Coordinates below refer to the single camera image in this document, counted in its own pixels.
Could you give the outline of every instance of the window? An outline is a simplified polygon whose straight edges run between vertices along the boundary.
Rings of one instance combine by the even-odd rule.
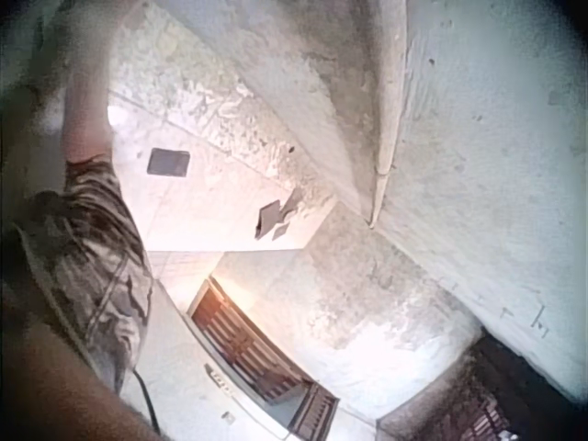
[[[192,321],[257,401],[305,441],[323,441],[338,399],[282,353],[210,278]]]

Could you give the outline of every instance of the concrete surface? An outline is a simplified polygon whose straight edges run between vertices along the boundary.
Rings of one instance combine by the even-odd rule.
[[[405,51],[392,35],[374,54],[362,52],[366,14],[346,0],[162,4],[235,62],[364,217],[376,146],[347,129],[373,140],[401,107],[378,230],[567,396],[587,397],[585,52],[557,11],[416,0]],[[376,119],[365,110],[373,88],[362,95],[361,81],[345,81],[368,76],[374,59],[406,62],[402,102],[380,102]],[[330,87],[338,81],[343,89]],[[342,90],[372,131],[348,124]]]
[[[304,250],[227,253],[213,276],[343,409],[372,424],[480,332],[457,300],[342,204]]]
[[[205,364],[223,378],[227,385],[225,391],[209,378]],[[255,404],[222,374],[162,289],[153,293],[150,328],[137,369],[146,383],[163,432],[175,441],[278,441],[288,433],[257,412]],[[135,378],[127,378],[122,397],[149,419]],[[234,417],[232,424],[223,418],[225,413]],[[327,440],[372,441],[374,436],[374,427],[339,411]]]
[[[542,2],[408,4],[379,228],[567,396],[588,398],[586,64]]]
[[[447,404],[455,401],[458,392],[469,387],[469,383],[462,380],[471,375],[472,369],[473,357],[468,352],[408,402],[380,418],[378,431],[391,439],[419,439],[419,432],[425,425],[439,418]]]

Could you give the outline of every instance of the brown door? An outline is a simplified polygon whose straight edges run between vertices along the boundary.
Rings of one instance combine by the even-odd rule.
[[[205,292],[192,320],[265,401],[272,404],[284,401],[304,386],[304,373],[264,339],[219,289],[209,288]]]

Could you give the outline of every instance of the leg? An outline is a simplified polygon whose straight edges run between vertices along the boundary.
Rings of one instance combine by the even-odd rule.
[[[73,11],[71,72],[62,132],[63,152],[70,164],[110,156],[108,61],[114,35],[135,3],[95,1]]]

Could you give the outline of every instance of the pipe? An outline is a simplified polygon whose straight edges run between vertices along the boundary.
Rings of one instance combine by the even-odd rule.
[[[370,3],[378,56],[379,96],[379,150],[369,220],[369,228],[373,229],[382,210],[398,140],[406,68],[407,16],[406,0],[373,0]]]

